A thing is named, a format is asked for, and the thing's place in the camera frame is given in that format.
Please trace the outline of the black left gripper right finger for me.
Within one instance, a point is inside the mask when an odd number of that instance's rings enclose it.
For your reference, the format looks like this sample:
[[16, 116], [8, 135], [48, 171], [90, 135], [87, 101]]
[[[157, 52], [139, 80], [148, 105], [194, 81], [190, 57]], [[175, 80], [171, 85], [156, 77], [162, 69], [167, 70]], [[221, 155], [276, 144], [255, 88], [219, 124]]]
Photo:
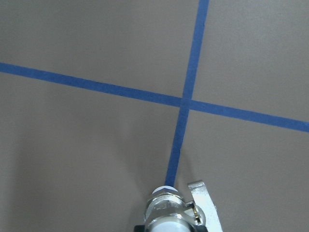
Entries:
[[207, 232], [207, 227], [204, 225], [196, 226], [196, 232]]

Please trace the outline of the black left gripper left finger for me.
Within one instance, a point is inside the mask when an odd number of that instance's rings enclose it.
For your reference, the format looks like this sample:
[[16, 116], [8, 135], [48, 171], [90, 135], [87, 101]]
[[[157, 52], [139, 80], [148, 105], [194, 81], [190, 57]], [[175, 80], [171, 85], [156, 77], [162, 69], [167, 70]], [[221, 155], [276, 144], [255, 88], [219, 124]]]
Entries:
[[134, 232], [145, 232], [145, 225], [134, 226]]

